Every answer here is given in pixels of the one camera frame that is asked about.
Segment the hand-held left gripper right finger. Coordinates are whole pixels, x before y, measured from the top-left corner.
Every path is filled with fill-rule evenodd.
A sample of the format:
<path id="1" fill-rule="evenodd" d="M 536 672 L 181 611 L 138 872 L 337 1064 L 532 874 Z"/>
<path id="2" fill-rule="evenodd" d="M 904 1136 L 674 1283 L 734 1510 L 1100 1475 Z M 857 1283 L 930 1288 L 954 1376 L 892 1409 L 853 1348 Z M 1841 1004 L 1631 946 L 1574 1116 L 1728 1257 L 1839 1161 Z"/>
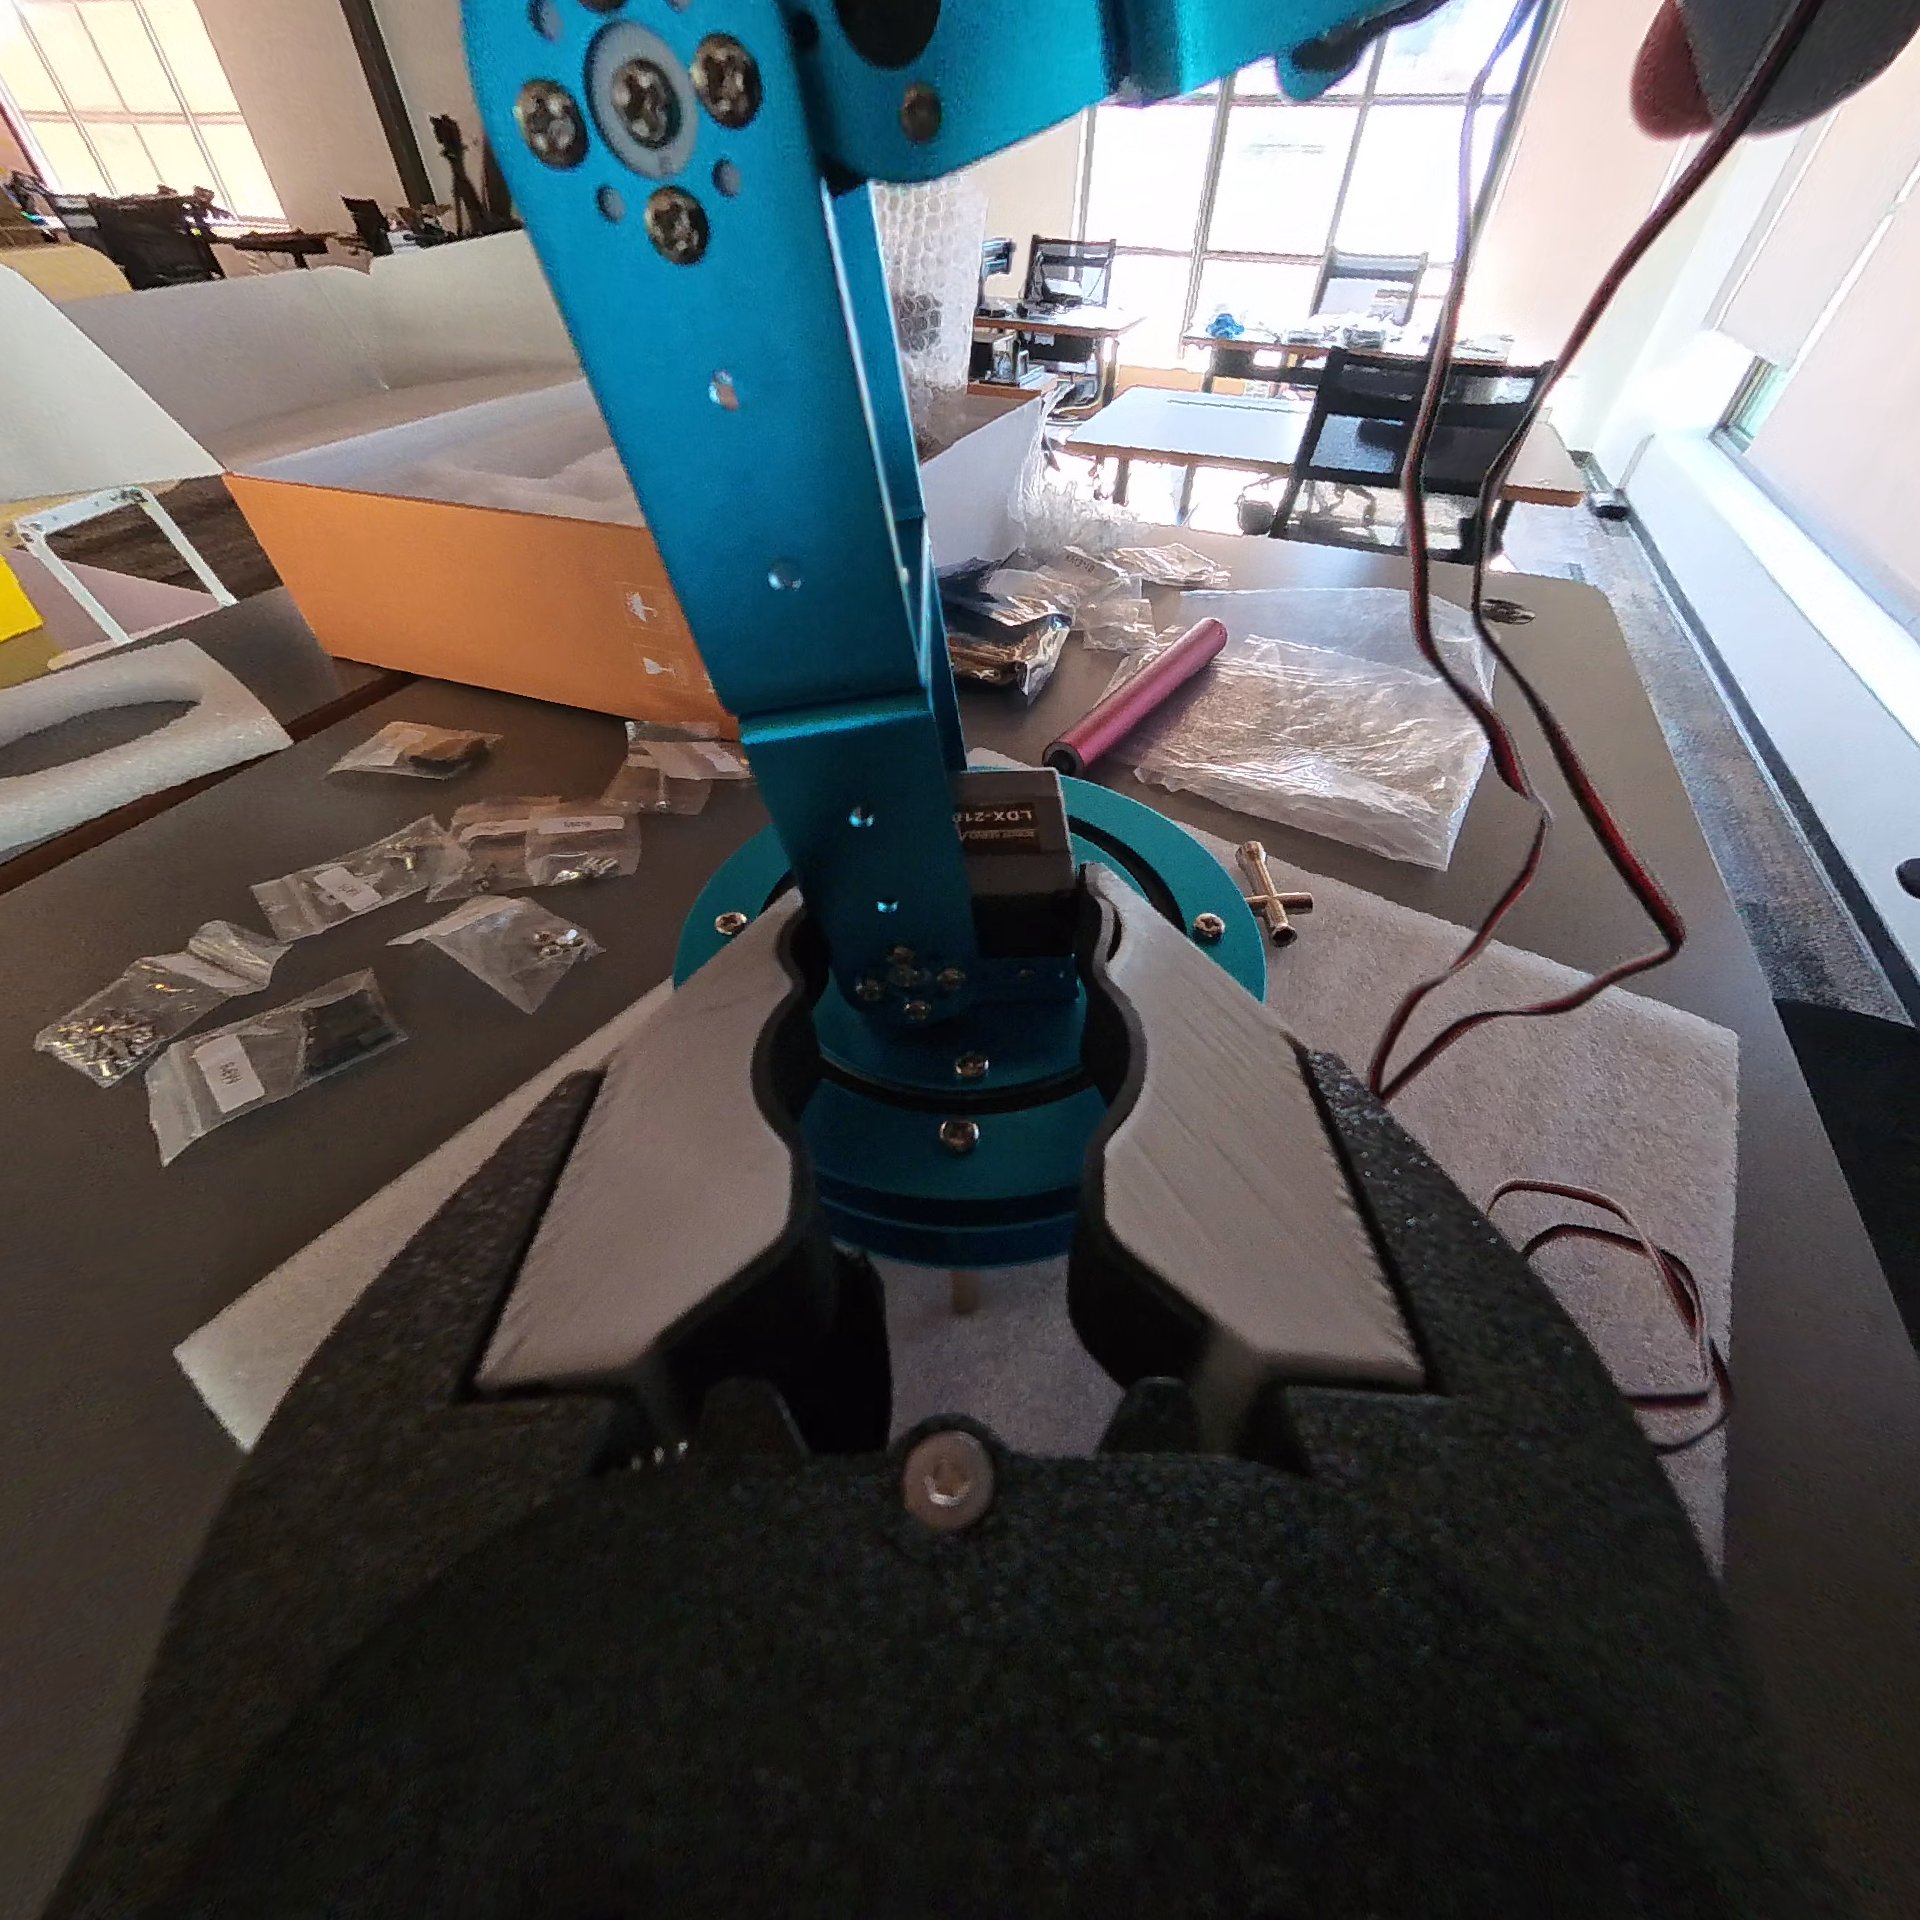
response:
<path id="1" fill-rule="evenodd" d="M 1282 1019 L 1138 896 L 1079 901 L 1105 1101 L 1069 1320 L 1120 1385 L 1421 1385 L 1421 1355 Z"/>

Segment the red electric screwdriver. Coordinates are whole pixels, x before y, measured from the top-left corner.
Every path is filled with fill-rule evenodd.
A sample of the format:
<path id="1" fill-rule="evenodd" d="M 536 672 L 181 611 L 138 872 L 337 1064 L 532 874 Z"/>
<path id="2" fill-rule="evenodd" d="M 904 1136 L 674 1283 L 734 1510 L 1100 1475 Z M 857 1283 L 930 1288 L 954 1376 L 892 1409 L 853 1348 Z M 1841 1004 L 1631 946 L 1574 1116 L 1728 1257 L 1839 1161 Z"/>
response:
<path id="1" fill-rule="evenodd" d="M 1226 643 L 1224 621 L 1209 616 L 1176 634 L 1173 643 L 1148 652 L 1121 683 L 1116 683 L 1079 722 L 1048 740 L 1040 766 L 1062 777 L 1082 777 L 1093 763 L 1113 755 L 1121 740 L 1206 672 Z"/>

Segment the blue toy robot arm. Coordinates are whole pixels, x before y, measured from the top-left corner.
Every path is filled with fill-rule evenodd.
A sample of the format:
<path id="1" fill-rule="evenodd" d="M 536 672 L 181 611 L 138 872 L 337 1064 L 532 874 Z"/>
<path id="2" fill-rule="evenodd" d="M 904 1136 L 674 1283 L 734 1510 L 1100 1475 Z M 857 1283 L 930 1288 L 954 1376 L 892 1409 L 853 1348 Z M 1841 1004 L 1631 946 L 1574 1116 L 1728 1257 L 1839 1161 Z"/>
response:
<path id="1" fill-rule="evenodd" d="M 583 1206 L 668 1214 L 664 1077 L 740 1197 L 911 1265 L 1165 1275 L 1113 1148 L 1209 1174 L 1308 1146 L 1252 909 L 1151 806 L 978 770 L 948 661 L 872 186 L 924 186 L 1121 94 L 1276 58 L 1314 96 L 1390 4 L 463 4 L 486 134 L 769 828 L 687 916 Z"/>

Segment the white foam sheet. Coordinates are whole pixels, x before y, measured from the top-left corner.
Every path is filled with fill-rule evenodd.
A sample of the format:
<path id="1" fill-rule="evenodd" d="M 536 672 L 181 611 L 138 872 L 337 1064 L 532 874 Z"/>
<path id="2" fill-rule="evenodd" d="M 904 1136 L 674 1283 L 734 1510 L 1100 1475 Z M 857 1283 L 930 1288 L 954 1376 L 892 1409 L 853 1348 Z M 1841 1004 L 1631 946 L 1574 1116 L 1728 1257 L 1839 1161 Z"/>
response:
<path id="1" fill-rule="evenodd" d="M 252 1449 L 290 1382 L 372 1277 L 572 1072 L 604 1066 L 664 1004 L 658 986 L 504 1094 L 437 1153 L 280 1261 L 188 1334 L 175 1366 L 212 1420 Z M 1712 1369 L 1696 1357 L 1672 1294 L 1637 1230 L 1694 1283 L 1705 1330 L 1733 1353 L 1736 1265 L 1736 1036 L 1631 993 L 1607 993 L 1551 1019 L 1489 1025 L 1394 1100 L 1392 1113 L 1473 1202 L 1505 1185 L 1497 1228 L 1529 1260 L 1628 1397 L 1652 1397 L 1642 1427 L 1681 1441 L 1664 1470 L 1712 1571 L 1722 1556 L 1725 1430 Z M 936 1330 L 943 1277 L 880 1267 L 896 1338 L 896 1421 L 942 1406 L 1047 1451 L 1093 1437 L 1117 1393 L 1069 1357 L 1065 1261 L 988 1281 L 983 1330 Z"/>

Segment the metal cross wrench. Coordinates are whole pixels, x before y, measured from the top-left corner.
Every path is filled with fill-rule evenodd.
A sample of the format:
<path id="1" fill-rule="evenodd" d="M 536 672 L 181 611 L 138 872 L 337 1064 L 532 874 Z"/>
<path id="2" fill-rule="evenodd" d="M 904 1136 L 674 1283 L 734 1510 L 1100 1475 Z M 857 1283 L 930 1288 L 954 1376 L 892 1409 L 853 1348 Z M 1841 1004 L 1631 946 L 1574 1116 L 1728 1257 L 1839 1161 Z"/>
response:
<path id="1" fill-rule="evenodd" d="M 1292 946 L 1300 938 L 1298 918 L 1314 909 L 1312 893 L 1280 886 L 1264 844 L 1256 840 L 1240 841 L 1233 858 L 1245 904 L 1261 921 L 1268 942 L 1278 949 Z"/>

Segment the group of small parts bags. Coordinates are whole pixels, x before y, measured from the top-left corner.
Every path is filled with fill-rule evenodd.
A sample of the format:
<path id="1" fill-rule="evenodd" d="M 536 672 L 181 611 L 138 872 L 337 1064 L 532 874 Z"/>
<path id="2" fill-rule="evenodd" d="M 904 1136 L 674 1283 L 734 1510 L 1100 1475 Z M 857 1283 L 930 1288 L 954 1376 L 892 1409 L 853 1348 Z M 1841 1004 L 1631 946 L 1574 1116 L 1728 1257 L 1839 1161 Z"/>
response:
<path id="1" fill-rule="evenodd" d="M 918 683 L 865 658 L 826 667 L 809 700 L 776 690 L 773 643 L 726 666 L 744 678 L 742 747 L 773 826 L 710 880 L 681 932 L 674 994 L 605 1067 L 574 1149 L 577 1179 L 646 1206 L 714 1196 L 782 1210 L 807 1189 L 846 1236 L 1045 1236 L 1109 1118 L 1087 1041 L 1121 1041 L 1095 994 L 1109 882 L 1200 989 L 1264 994 L 1252 913 L 1229 876 L 1149 806 L 1054 770 L 968 770 L 930 563 L 902 572 L 896 635 Z M 160 1160 L 238 1113 L 400 1043 L 369 971 L 217 1036 L 188 1032 L 262 993 L 280 949 L 401 898 L 450 898 L 484 858 L 486 892 L 423 929 L 494 989 L 535 1010 L 593 953 L 529 890 L 628 874 L 624 800 L 512 800 L 481 824 L 423 816 L 332 861 L 262 880 L 272 938 L 206 929 L 132 964 L 57 1019 L 39 1050 L 111 1085 L 149 1074 Z"/>

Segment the large clear plastic bag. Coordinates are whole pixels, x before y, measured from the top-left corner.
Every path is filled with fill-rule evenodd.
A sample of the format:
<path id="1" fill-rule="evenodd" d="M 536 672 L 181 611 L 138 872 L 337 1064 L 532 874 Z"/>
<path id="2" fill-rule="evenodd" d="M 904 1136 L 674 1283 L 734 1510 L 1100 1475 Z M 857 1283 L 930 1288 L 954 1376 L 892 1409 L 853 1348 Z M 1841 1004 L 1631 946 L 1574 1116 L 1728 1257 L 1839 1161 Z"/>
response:
<path id="1" fill-rule="evenodd" d="M 1226 644 L 1116 749 L 1145 785 L 1440 874 L 1487 762 L 1385 588 L 1188 592 Z"/>

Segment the large grid window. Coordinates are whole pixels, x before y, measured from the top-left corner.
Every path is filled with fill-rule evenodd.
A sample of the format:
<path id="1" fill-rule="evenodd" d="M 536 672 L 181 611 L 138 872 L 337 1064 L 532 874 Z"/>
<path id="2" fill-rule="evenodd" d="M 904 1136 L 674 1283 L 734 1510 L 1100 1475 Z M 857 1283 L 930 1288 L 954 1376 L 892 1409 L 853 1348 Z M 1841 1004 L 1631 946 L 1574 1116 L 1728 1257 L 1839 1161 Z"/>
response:
<path id="1" fill-rule="evenodd" d="M 199 4 L 5 3 L 1 85 L 54 189 L 204 188 L 229 225 L 286 226 Z"/>
<path id="2" fill-rule="evenodd" d="M 1455 144 L 1510 4 L 1447 4 L 1385 37 L 1314 104 L 1270 61 L 1173 104 L 1086 114 L 1079 234 L 1116 243 L 1110 298 L 1135 318 L 1124 380 L 1188 384 L 1185 334 L 1216 313 L 1245 329 L 1308 323 L 1334 252 L 1426 256 L 1423 338 L 1455 252 Z"/>

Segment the black office chair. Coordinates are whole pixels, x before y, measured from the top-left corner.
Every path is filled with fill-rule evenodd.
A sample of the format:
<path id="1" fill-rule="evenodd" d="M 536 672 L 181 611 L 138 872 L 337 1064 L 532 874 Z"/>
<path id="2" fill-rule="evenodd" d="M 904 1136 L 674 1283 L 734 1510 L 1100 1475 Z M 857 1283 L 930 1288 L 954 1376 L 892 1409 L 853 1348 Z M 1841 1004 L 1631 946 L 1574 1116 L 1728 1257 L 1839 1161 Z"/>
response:
<path id="1" fill-rule="evenodd" d="M 197 196 L 89 196 L 86 216 L 97 252 L 106 253 L 136 292 L 226 277 L 212 252 L 208 206 Z"/>
<path id="2" fill-rule="evenodd" d="M 1428 526 L 1437 561 L 1473 565 L 1502 549 L 1510 506 L 1480 506 L 1487 473 L 1551 381 L 1553 363 L 1529 369 L 1455 360 L 1423 441 L 1423 502 L 1454 500 L 1447 541 Z M 1409 515 L 1397 532 L 1376 529 L 1385 496 L 1404 496 L 1404 470 L 1423 406 L 1428 365 L 1420 355 L 1334 347 L 1318 369 L 1312 412 L 1292 459 L 1268 536 L 1312 544 L 1406 550 Z"/>

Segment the silver antistatic bag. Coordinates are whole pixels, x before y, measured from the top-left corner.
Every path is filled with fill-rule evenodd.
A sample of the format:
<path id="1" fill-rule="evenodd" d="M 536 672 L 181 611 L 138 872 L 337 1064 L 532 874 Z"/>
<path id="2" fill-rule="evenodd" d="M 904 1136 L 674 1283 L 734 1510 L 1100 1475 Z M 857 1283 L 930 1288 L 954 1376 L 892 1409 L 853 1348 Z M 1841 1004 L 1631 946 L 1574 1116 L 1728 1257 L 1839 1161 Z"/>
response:
<path id="1" fill-rule="evenodd" d="M 984 580 L 942 586 L 945 654 L 959 689 L 994 689 L 1021 701 L 1052 681 L 1072 612 L 1047 592 L 999 592 Z"/>

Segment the dark green office chair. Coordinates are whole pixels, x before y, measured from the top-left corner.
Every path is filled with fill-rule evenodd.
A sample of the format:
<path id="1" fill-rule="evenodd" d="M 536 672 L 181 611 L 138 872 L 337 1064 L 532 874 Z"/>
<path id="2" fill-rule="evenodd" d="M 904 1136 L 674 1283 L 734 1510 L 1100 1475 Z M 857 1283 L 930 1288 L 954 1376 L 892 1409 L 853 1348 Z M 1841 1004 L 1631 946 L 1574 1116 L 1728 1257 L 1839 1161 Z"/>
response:
<path id="1" fill-rule="evenodd" d="M 1788 1411 L 1818 1496 L 1914 1534 L 1914 1027 L 1801 998 L 1774 1010 L 1837 1172 L 1815 1178 L 1802 1139 L 1760 1182 L 1782 1250 L 1762 1400 Z M 1782 1393 L 1766 1381 L 1777 1360 Z"/>

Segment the orange white cardboard box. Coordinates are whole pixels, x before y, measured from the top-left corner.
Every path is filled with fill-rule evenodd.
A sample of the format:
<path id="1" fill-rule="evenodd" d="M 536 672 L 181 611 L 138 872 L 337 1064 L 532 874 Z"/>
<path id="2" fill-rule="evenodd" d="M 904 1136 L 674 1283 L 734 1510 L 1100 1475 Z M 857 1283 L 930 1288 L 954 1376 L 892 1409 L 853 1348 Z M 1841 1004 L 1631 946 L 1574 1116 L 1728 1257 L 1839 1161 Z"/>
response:
<path id="1" fill-rule="evenodd" d="M 734 737 L 521 234 L 64 313 L 337 658 Z"/>

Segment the light wooden table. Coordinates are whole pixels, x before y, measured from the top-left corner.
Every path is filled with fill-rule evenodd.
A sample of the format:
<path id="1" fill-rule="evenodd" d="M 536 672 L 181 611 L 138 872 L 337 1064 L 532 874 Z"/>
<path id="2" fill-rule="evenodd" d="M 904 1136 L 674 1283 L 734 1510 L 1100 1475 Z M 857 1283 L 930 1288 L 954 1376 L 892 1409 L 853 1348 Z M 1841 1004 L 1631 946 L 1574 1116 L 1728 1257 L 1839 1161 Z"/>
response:
<path id="1" fill-rule="evenodd" d="M 1221 392 L 1121 392 L 1069 432 L 1062 451 L 1074 459 L 1216 466 L 1285 477 L 1302 443 L 1308 412 L 1282 400 Z M 1525 437 L 1504 500 L 1570 509 L 1582 506 L 1585 477 L 1549 421 Z"/>

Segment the bubble wrap roll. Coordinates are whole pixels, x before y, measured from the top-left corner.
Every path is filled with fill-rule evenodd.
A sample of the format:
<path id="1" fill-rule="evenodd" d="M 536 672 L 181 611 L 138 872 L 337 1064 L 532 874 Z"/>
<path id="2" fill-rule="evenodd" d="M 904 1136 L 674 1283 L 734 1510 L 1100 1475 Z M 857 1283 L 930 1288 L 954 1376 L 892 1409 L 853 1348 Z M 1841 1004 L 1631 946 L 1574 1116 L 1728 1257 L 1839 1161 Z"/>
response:
<path id="1" fill-rule="evenodd" d="M 878 184 L 872 208 L 917 451 L 962 434 L 988 194 L 968 177 Z"/>

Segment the black tripod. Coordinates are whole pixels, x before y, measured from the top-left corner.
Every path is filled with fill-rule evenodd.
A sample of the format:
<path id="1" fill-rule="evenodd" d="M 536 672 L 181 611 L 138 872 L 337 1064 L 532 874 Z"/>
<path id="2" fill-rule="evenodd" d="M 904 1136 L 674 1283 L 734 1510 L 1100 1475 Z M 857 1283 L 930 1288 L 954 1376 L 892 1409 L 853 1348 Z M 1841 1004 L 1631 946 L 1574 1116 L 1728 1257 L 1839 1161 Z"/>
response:
<path id="1" fill-rule="evenodd" d="M 428 117 L 438 156 L 448 166 L 450 220 L 458 238 L 474 238 L 489 232 L 486 206 L 481 203 L 465 162 L 465 142 L 458 122 L 448 113 Z"/>

